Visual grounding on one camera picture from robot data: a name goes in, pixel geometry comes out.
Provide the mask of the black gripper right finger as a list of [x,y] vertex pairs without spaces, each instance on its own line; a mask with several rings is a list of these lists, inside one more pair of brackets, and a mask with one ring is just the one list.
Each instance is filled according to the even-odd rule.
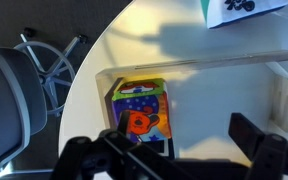
[[288,176],[288,140],[264,133],[242,113],[232,113],[228,134],[252,162],[245,180],[282,180]]

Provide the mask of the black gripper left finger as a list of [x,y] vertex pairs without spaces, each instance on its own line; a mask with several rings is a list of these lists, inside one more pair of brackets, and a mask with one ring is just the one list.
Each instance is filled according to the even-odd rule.
[[50,180],[93,180],[105,172],[113,180],[243,180],[244,166],[229,160],[169,160],[125,137],[126,125],[107,129],[96,140],[67,141]]

